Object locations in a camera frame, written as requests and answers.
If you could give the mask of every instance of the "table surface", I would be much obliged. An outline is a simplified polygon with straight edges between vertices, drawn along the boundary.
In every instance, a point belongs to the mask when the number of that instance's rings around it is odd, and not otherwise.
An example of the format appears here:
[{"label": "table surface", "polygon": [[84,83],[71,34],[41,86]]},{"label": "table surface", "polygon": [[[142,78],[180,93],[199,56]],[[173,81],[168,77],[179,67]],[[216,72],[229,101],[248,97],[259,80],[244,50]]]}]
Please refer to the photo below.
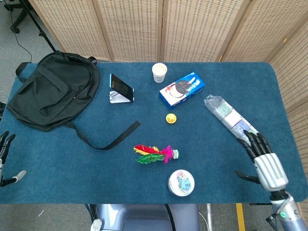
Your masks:
[{"label": "table surface", "polygon": [[[306,177],[282,103],[274,70],[267,63],[166,63],[165,81],[153,81],[153,63],[98,63],[101,83],[93,101],[73,123],[96,146],[105,146],[134,121],[141,125],[109,151],[94,150],[64,126],[50,132],[19,123],[5,110],[0,133],[9,130],[11,144],[3,177],[27,170],[17,184],[0,189],[0,203],[249,203],[268,202],[269,192],[244,181],[239,169],[255,175],[253,165],[235,137],[204,106],[203,99],[220,95],[268,139],[280,157],[296,201],[307,197]],[[22,77],[35,69],[28,64]],[[204,90],[170,113],[159,90],[195,71],[206,83]],[[109,74],[114,73],[135,89],[133,103],[109,103]],[[16,79],[10,98],[21,87]],[[137,144],[171,145],[180,158],[167,165],[135,162]],[[194,176],[195,189],[186,197],[173,195],[167,180],[177,169]]]}]

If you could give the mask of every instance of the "robotic hand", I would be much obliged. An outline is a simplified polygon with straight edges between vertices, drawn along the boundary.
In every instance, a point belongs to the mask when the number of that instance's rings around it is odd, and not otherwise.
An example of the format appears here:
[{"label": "robotic hand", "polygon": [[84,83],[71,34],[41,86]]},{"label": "robotic hand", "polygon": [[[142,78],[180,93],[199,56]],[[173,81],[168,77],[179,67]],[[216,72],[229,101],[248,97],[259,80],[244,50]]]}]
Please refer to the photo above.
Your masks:
[{"label": "robotic hand", "polygon": [[255,135],[246,130],[244,133],[249,138],[251,146],[241,139],[237,139],[237,141],[246,149],[258,176],[248,176],[238,170],[235,173],[244,180],[261,184],[265,190],[271,192],[270,201],[275,213],[269,216],[266,221],[275,231],[278,231],[272,222],[278,215],[285,231],[308,231],[297,204],[291,194],[284,189],[289,180],[278,156],[271,151],[268,142],[260,133]]},{"label": "robotic hand", "polygon": [[3,167],[6,161],[6,157],[9,153],[11,142],[15,138],[15,134],[13,134],[8,139],[6,139],[8,135],[9,135],[9,132],[6,131],[0,136],[0,187],[4,187],[4,186],[7,186],[8,184],[18,182],[27,173],[25,170],[22,170],[20,173],[18,173],[17,176],[14,176],[8,179],[3,179],[3,175],[2,175]]}]

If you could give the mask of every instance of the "yellow ball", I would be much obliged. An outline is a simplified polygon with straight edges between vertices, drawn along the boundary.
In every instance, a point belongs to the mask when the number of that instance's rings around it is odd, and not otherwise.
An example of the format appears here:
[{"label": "yellow ball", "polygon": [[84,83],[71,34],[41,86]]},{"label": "yellow ball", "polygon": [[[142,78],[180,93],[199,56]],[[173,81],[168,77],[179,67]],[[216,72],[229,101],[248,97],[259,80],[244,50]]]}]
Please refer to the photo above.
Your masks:
[{"label": "yellow ball", "polygon": [[170,124],[174,124],[175,121],[177,121],[177,117],[176,117],[175,114],[170,113],[170,114],[168,114],[168,115],[166,116],[166,121],[167,121],[168,123],[170,123]]}]

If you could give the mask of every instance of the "paper cup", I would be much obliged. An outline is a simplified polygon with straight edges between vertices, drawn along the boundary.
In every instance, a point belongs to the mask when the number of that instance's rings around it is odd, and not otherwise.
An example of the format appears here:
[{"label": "paper cup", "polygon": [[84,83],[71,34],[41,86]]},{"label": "paper cup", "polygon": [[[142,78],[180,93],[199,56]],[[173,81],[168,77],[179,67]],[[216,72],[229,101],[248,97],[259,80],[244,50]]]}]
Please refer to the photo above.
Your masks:
[{"label": "paper cup", "polygon": [[162,63],[157,63],[152,66],[152,72],[154,81],[156,83],[162,83],[167,73],[167,66]]},{"label": "paper cup", "polygon": [[188,196],[194,189],[193,176],[186,170],[176,170],[168,180],[168,188],[176,196]]}]

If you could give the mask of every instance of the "phone screen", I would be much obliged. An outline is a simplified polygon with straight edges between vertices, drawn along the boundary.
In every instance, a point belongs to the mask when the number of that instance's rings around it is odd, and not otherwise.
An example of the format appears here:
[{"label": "phone screen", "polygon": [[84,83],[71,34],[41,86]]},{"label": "phone screen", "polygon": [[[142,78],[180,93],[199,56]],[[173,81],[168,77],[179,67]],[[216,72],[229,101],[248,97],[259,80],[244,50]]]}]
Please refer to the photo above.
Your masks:
[{"label": "phone screen", "polygon": [[110,74],[110,87],[130,101],[134,101],[133,88],[131,88],[112,73]]}]

